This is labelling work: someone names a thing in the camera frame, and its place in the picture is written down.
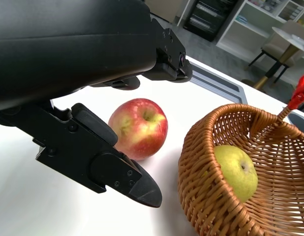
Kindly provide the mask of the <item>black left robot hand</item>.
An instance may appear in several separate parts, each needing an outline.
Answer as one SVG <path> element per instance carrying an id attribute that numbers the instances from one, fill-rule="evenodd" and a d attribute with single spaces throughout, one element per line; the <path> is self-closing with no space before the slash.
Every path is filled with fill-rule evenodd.
<path id="1" fill-rule="evenodd" d="M 37 161 L 96 193 L 110 186 L 160 207 L 161 191 L 83 104 L 52 100 L 86 86 L 134 90 L 138 76 L 184 83 L 185 48 L 142 0 L 0 0 L 0 124 L 32 136 Z"/>

